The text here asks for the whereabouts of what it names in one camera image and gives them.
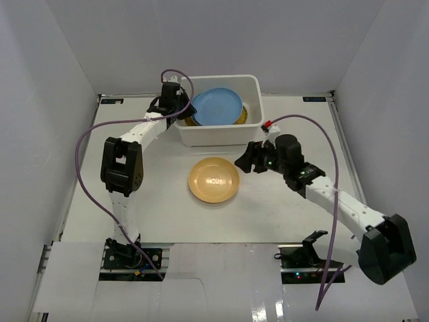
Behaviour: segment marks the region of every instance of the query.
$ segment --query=white wall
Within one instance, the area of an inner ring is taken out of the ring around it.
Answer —
[[[44,0],[0,0],[0,321],[26,320],[96,99]]]
[[[429,321],[428,62],[429,1],[387,0],[338,88],[369,204],[410,224],[417,262],[406,279],[421,321]]]
[[[159,73],[250,73],[263,92],[336,89],[383,0],[47,0],[97,93]]]

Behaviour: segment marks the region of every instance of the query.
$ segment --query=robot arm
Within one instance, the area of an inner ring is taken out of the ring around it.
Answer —
[[[263,142],[249,142],[246,152],[235,161],[243,172],[272,170],[280,173],[287,186],[330,214],[334,212],[334,186],[325,173],[304,161],[301,145],[294,136],[280,135],[276,126],[263,126]],[[388,217],[370,209],[344,191],[339,191],[338,220],[359,241],[356,252],[333,252],[332,258],[345,264],[358,264],[364,274],[377,284],[385,284],[416,261],[410,230],[399,215]],[[327,249],[316,240],[327,231],[315,231],[302,242],[300,258],[315,263],[326,258]]]
[[[143,182],[143,151],[176,120],[175,117],[164,117],[181,111],[188,102],[186,91],[174,76],[162,85],[161,96],[151,102],[144,116],[147,121],[137,124],[119,138],[108,138],[105,141],[101,180],[109,191],[113,214],[132,242],[139,241],[135,191]],[[195,109],[189,104],[177,118],[184,119],[194,113]],[[113,239],[119,244],[127,245],[127,240],[116,224]]]

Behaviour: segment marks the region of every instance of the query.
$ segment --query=purple cable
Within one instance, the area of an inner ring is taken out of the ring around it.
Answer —
[[[151,261],[151,259],[149,258],[149,256],[143,251],[141,250],[137,245],[135,245],[135,243],[133,243],[133,241],[131,240],[131,238],[129,238],[127,232],[125,231],[125,229],[122,227],[121,223],[119,222],[118,218],[116,218],[116,216],[114,214],[112,214],[112,212],[110,212],[106,207],[104,207],[102,204],[100,204],[88,191],[88,189],[85,187],[85,184],[83,183],[82,180],[82,176],[80,175],[80,166],[79,166],[79,149],[80,149],[80,145],[82,144],[83,139],[94,129],[101,127],[101,126],[105,126],[105,125],[111,125],[111,124],[122,124],[122,123],[137,123],[137,122],[147,122],[147,121],[159,121],[161,119],[169,119],[171,117],[176,117],[177,115],[185,112],[185,110],[188,108],[190,102],[192,101],[192,98],[194,97],[194,84],[192,83],[192,81],[190,80],[189,76],[187,76],[186,74],[184,74],[183,72],[176,70],[176,69],[165,69],[165,71],[163,71],[161,73],[161,81],[163,82],[164,79],[164,75],[166,72],[176,72],[178,74],[181,74],[183,77],[185,77],[189,84],[190,84],[190,98],[189,98],[189,102],[185,105],[185,107],[183,109],[181,109],[179,112],[175,112],[173,114],[170,115],[166,115],[166,116],[160,116],[160,117],[154,117],[153,119],[125,119],[122,121],[108,121],[108,122],[103,122],[103,123],[99,123],[96,124],[94,126],[91,126],[89,129],[87,129],[79,138],[77,144],[76,144],[76,148],[74,150],[74,166],[75,166],[75,170],[76,170],[76,176],[78,178],[78,182],[80,184],[80,187],[82,188],[83,192],[87,195],[87,197],[96,205],[98,206],[101,210],[103,210],[107,215],[109,215],[113,221],[118,225],[119,229],[121,230],[122,234],[124,235],[125,239],[127,240],[128,243],[130,243],[130,245],[132,245],[137,252],[139,252],[147,261],[147,263],[153,268],[153,270],[156,272],[156,274],[161,278],[161,280],[164,279],[164,277],[162,277],[160,271],[155,267],[154,263]]]
[[[328,279],[328,269],[329,269],[329,265],[330,265],[330,259],[332,257],[332,251],[334,249],[334,240],[335,240],[335,233],[336,233],[336,222],[338,220],[338,183],[339,183],[339,166],[338,166],[338,158],[336,156],[336,152],[335,152],[335,148],[334,148],[334,144],[332,143],[331,139],[329,138],[328,133],[325,131],[325,129],[315,120],[305,116],[305,115],[300,115],[300,114],[291,114],[291,115],[285,115],[285,116],[281,116],[275,120],[272,121],[272,123],[276,123],[278,121],[281,121],[283,119],[288,119],[291,117],[297,117],[300,119],[306,119],[307,121],[310,121],[311,123],[313,123],[315,126],[317,126],[322,133],[324,134],[325,138],[328,140],[330,149],[332,151],[332,155],[334,157],[334,167],[335,167],[335,180],[334,180],[334,213],[332,214],[332,216],[334,217],[333,222],[332,222],[332,232],[330,234],[330,241],[329,241],[329,247],[328,247],[328,255],[326,256],[326,262],[323,268],[323,275],[322,275],[322,281],[320,282],[320,287],[319,287],[319,293],[317,296],[317,302],[316,302],[316,311],[319,310],[320,305],[322,304],[323,298],[328,290],[328,288],[331,286],[331,284],[334,282],[334,279],[339,275],[339,272],[341,271],[341,268],[339,268],[334,275],[332,276],[332,278],[330,279],[328,285],[326,286],[326,289],[324,288],[324,285],[326,283],[326,280]]]

